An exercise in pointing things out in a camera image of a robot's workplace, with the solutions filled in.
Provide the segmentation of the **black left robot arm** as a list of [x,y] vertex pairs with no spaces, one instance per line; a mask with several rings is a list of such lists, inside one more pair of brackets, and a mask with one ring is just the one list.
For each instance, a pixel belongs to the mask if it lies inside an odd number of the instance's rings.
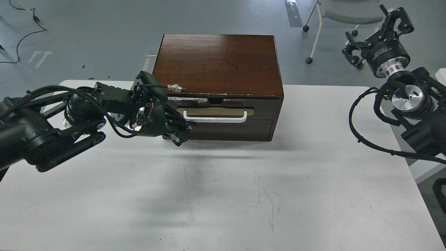
[[131,89],[101,82],[94,87],[51,85],[22,98],[1,102],[1,177],[10,166],[26,160],[44,173],[105,140],[106,124],[122,138],[171,138],[180,146],[196,123],[187,121],[168,105],[165,90],[185,88],[161,85],[141,71]]

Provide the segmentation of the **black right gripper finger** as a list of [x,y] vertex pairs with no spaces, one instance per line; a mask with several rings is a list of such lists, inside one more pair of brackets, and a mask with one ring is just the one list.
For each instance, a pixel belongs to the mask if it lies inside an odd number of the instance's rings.
[[379,42],[398,41],[400,43],[400,36],[414,32],[414,25],[403,7],[392,11],[387,10],[383,4],[379,7],[385,15],[379,30]]
[[341,51],[347,61],[356,69],[362,70],[364,68],[365,56],[362,49],[368,48],[368,41],[355,41],[350,32],[345,32],[347,37],[346,47]]

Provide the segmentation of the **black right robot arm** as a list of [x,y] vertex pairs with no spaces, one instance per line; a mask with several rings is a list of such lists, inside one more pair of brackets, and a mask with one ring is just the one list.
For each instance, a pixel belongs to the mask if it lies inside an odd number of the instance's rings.
[[381,28],[365,41],[355,41],[346,32],[342,53],[354,67],[361,69],[366,61],[375,77],[387,80],[376,89],[373,109],[381,121],[406,129],[401,137],[415,153],[400,156],[430,159],[445,154],[445,85],[425,67],[406,70],[410,57],[399,38],[414,26],[402,7],[380,9],[385,15]]

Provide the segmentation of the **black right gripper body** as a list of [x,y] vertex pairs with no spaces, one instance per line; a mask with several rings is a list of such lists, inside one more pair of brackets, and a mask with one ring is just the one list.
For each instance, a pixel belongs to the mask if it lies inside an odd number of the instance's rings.
[[397,70],[404,70],[410,63],[410,56],[398,38],[371,43],[371,47],[362,48],[361,56],[377,78],[388,78],[395,71],[389,69],[394,65]]

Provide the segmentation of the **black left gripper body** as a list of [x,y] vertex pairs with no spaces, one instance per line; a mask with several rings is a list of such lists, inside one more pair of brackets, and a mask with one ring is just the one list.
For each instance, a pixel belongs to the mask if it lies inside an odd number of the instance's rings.
[[129,90],[96,82],[94,98],[115,130],[130,133],[127,138],[173,137],[174,112],[167,105],[166,88],[152,74],[140,71]]

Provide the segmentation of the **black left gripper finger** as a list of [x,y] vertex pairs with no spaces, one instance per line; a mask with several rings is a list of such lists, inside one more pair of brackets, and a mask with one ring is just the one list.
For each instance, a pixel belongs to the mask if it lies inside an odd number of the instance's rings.
[[189,134],[192,130],[192,127],[183,127],[179,130],[176,130],[174,133],[166,133],[164,134],[165,138],[170,138],[171,141],[176,146],[181,146],[183,143],[188,141]]
[[169,126],[178,127],[178,130],[186,127],[190,130],[195,130],[197,127],[195,122],[187,121],[177,110],[169,105],[166,105],[166,122]]

